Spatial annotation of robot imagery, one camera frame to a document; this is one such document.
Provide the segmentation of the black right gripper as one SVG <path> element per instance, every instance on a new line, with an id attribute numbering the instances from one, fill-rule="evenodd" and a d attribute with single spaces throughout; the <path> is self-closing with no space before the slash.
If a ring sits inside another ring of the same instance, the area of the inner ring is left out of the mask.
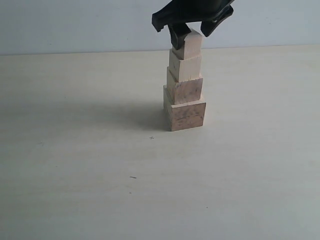
<path id="1" fill-rule="evenodd" d="M 172 0 L 152 14 L 151 23 L 157 32 L 168 25 L 171 44 L 179 50 L 184 46 L 186 36 L 191 33 L 186 23 L 200 22 L 201 32 L 209 37 L 233 14 L 232 3 L 232 0 Z"/>

